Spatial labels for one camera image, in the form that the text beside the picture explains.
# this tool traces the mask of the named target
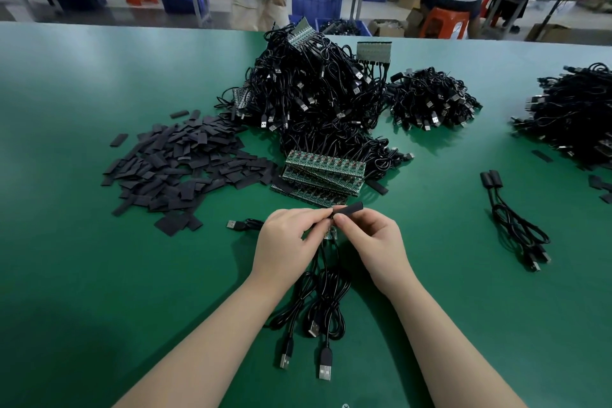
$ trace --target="floor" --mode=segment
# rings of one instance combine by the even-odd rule
[[[195,16],[172,15],[164,11],[162,3],[146,4],[142,7],[129,6],[126,0],[107,0],[107,7],[95,12],[57,13],[47,0],[29,0],[35,18],[41,22],[123,25],[123,26],[165,26],[175,28],[197,28]],[[343,0],[341,17],[347,18],[352,0]],[[291,13],[291,0],[287,0],[288,12]],[[518,34],[509,34],[508,40],[524,40],[535,23],[540,23],[551,8],[553,2],[530,1],[523,18],[516,21],[520,27]],[[211,21],[207,28],[228,29],[230,0],[210,0]],[[374,18],[404,20],[408,10],[392,2],[363,2],[361,19],[369,22]],[[32,22],[26,8],[19,0],[0,0],[0,20]],[[562,4],[551,19],[551,23],[562,24],[571,28],[566,42],[576,44],[612,46],[612,15],[593,13],[574,3]]]

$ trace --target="beige shorts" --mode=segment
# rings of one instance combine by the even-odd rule
[[[231,0],[230,27],[240,31],[269,31],[272,24],[289,24],[286,7],[272,0]]]

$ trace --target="green table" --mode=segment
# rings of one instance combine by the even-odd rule
[[[198,210],[203,228],[168,238],[152,225],[159,215],[141,208],[111,216],[119,190],[99,186],[137,133],[183,108],[213,112],[264,46],[258,33],[0,24],[0,406],[109,406],[249,274],[256,233],[230,231],[227,220],[304,206],[264,186],[227,187]],[[612,50],[394,39],[391,73],[434,66],[463,79],[484,108],[464,129],[430,133],[394,129],[384,114],[375,135],[416,158],[388,174],[388,195],[362,191],[397,220],[425,287],[532,408],[612,399],[612,207],[573,162],[507,125],[539,93],[538,76],[593,62],[612,64]],[[112,149],[117,133],[130,137]],[[242,139],[281,162],[267,134]],[[501,247],[478,177],[488,169],[500,171],[508,203],[550,235],[553,262],[541,273]],[[392,308],[348,248],[346,258],[354,286],[331,383],[315,377],[314,340],[298,338],[282,371],[282,334],[263,330],[224,407],[432,405]]]

